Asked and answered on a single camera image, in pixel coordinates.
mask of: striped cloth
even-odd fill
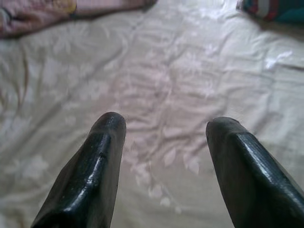
[[[304,0],[242,0],[238,8],[265,20],[304,22]]]

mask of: bedsheet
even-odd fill
[[[127,121],[113,228],[232,228],[207,147],[238,119],[304,188],[304,30],[236,0],[147,11],[0,41],[0,227],[27,228],[107,111]]]

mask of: floral pattern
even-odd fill
[[[127,121],[113,228],[233,227],[205,136],[217,116],[304,187],[303,33],[261,31],[235,4],[161,0],[0,40],[0,227],[30,227],[108,111]]]

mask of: leaf pattern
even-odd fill
[[[0,40],[0,227],[31,226],[109,111],[127,122],[113,228],[233,227],[206,142],[216,116],[255,131],[303,187],[303,33],[283,34],[234,0],[160,0]]]

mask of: white fabric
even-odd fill
[[[147,11],[0,41],[0,227],[30,227],[95,120],[127,120],[112,228],[232,228],[207,147],[238,119],[304,187],[304,31],[235,0]]]

